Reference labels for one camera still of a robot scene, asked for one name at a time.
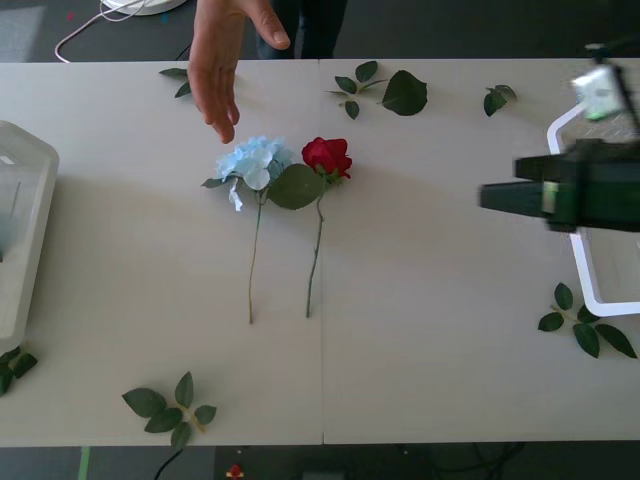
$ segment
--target green tape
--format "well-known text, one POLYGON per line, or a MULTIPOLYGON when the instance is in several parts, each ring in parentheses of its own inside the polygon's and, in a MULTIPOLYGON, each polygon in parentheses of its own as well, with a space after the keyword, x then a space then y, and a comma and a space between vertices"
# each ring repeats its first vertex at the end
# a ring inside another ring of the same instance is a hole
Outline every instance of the green tape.
POLYGON ((82 447, 80 449, 80 468, 78 469, 78 480, 87 480, 89 474, 89 457, 91 455, 91 447, 82 447))

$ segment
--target flower stem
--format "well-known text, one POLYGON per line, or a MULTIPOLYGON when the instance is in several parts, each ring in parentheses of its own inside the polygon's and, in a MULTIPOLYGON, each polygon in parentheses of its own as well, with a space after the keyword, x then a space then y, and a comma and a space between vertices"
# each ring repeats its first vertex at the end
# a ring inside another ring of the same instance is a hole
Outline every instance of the flower stem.
POLYGON ((576 317, 574 317, 570 313, 565 312, 564 310, 562 310, 560 307, 556 305, 551 305, 551 310, 558 312, 563 317, 568 318, 569 320, 572 320, 575 323, 580 323, 576 317))
POLYGON ((253 302, 251 300, 251 285, 253 284, 253 269, 256 265, 256 250, 258 248, 258 231, 260 230, 260 216, 262 215, 262 199, 256 195, 258 202, 258 221, 256 222, 256 236, 253 240, 253 258, 251 259, 251 273, 249 274, 249 324, 253 323, 253 302))
POLYGON ((309 288, 307 290, 307 318, 311 316, 311 287, 313 286, 313 275, 316 273, 316 264, 318 263, 318 253, 320 252, 320 239, 322 238, 322 224, 324 223, 324 217, 322 216, 322 211, 320 210, 320 202, 322 201, 322 197, 324 197, 324 192, 327 186, 327 179, 325 176, 322 176, 322 191, 320 192, 320 196, 318 200, 316 200, 316 210, 318 211, 318 240, 316 241, 316 248, 313 251, 313 266, 311 267, 311 275, 309 275, 309 288))

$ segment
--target white cable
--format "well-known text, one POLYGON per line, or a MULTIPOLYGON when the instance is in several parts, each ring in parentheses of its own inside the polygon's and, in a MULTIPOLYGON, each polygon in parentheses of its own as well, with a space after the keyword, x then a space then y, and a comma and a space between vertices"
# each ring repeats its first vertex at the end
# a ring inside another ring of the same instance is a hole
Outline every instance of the white cable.
POLYGON ((142 10, 144 8, 144 6, 147 4, 148 1, 149 0, 134 0, 132 2, 129 2, 129 3, 125 4, 125 5, 120 5, 119 7, 107 10, 106 12, 102 8, 102 1, 100 1, 100 12, 95 17, 91 18, 87 23, 85 23, 80 28, 78 28, 77 30, 73 31, 72 33, 70 33, 69 35, 67 35, 66 37, 64 37, 62 40, 60 40, 58 42, 58 44, 56 45, 56 48, 54 49, 54 53, 55 53, 56 57, 58 57, 58 60, 60 60, 61 62, 71 63, 69 60, 67 60, 66 58, 64 58, 60 54, 60 49, 63 47, 63 45, 65 43, 67 43, 69 40, 71 40, 72 38, 74 38, 75 36, 80 34, 83 30, 85 30, 87 27, 89 27, 92 23, 94 23, 99 18, 104 18, 105 20, 107 20, 109 22, 114 22, 114 23, 122 22, 124 20, 129 20, 134 15, 137 15, 140 12, 140 10, 142 10), (136 11, 134 11, 133 13, 130 13, 129 15, 126 15, 126 16, 124 16, 122 18, 111 18, 111 17, 107 16, 107 14, 109 14, 109 13, 117 12, 118 10, 121 10, 121 9, 127 8, 127 7, 131 7, 132 5, 135 5, 137 3, 139 3, 140 6, 138 7, 138 9, 136 11))

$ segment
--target blue hydrangea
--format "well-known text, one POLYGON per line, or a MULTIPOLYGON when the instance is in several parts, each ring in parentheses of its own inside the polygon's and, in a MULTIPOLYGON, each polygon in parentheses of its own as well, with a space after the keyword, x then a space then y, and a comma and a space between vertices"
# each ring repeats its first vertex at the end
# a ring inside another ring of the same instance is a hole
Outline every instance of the blue hydrangea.
POLYGON ((218 159, 216 177, 226 181, 233 176, 229 200, 240 211, 242 201, 236 188, 238 178, 256 192, 265 189, 291 165, 293 152, 284 145, 284 137, 270 141, 267 137, 252 137, 246 143, 236 146, 235 150, 218 159))

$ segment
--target red object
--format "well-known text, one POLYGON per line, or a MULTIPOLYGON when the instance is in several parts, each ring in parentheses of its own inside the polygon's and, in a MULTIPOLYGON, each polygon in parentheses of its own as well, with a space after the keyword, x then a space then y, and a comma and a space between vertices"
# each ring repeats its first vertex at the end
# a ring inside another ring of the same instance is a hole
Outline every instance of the red object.
POLYGON ((321 166, 329 175, 337 170, 341 177, 351 178, 347 173, 352 163, 347 156, 347 146, 344 138, 325 140, 318 137, 302 149, 302 159, 318 173, 321 173, 318 171, 321 166))
POLYGON ((239 480, 240 478, 244 478, 242 467, 240 467, 240 465, 238 464, 231 467, 231 470, 227 472, 227 478, 231 478, 231 480, 239 480))

